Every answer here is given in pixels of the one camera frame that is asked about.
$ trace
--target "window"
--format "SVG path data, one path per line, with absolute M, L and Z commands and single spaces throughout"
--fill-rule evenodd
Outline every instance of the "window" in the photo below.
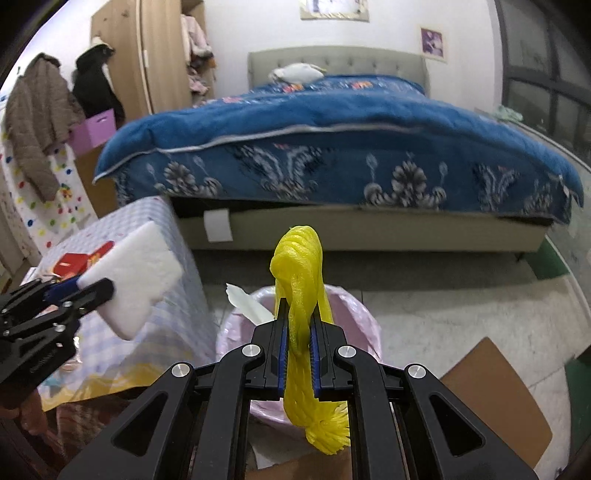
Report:
M 560 23 L 548 0 L 496 2 L 503 39 L 503 104 L 591 165 L 588 46 L 565 36 L 574 28 Z

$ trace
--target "metal bolt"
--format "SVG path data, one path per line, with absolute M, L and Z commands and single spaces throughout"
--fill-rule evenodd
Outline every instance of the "metal bolt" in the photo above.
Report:
M 351 358 L 352 356 L 355 356 L 357 350 L 355 350 L 355 347 L 352 347 L 350 345 L 343 345 L 339 348 L 338 352 L 339 355 L 344 358 Z
M 411 365 L 408 367 L 408 374 L 413 378 L 422 378 L 427 375 L 427 371 L 422 365 Z
M 261 353 L 261 347 L 254 345 L 253 343 L 249 343 L 242 347 L 242 354 L 244 356 L 257 356 L 259 353 Z
M 172 370 L 173 375 L 179 378 L 185 377 L 190 371 L 191 369 L 187 364 L 176 364 Z

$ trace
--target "bed frame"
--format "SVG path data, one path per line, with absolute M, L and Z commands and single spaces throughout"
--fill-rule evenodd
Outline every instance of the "bed frame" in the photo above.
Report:
M 250 87 L 268 83 L 275 68 L 313 63 L 328 74 L 396 75 L 429 92 L 425 58 L 367 47 L 320 46 L 265 50 L 248 56 Z M 273 250 L 289 227 L 310 225 L 325 250 L 532 252 L 549 222 L 524 222 L 487 214 L 459 214 L 356 206 L 294 206 L 230 213 L 233 241 L 209 243 L 203 218 L 180 221 L 192 249 Z

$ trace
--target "white pillow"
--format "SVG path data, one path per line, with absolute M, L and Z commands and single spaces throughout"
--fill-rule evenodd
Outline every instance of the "white pillow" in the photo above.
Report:
M 325 69 L 311 63 L 292 63 L 282 69 L 275 69 L 269 74 L 269 80 L 287 83 L 312 83 L 324 78 Z

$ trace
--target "brown jacket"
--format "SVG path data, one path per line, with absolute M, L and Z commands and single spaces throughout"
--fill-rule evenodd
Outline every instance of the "brown jacket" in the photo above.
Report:
M 60 187 L 47 155 L 64 143 L 70 130 L 85 120 L 84 112 L 60 75 L 60 62 L 44 53 L 29 64 L 6 106 L 6 130 L 14 159 L 44 202 Z

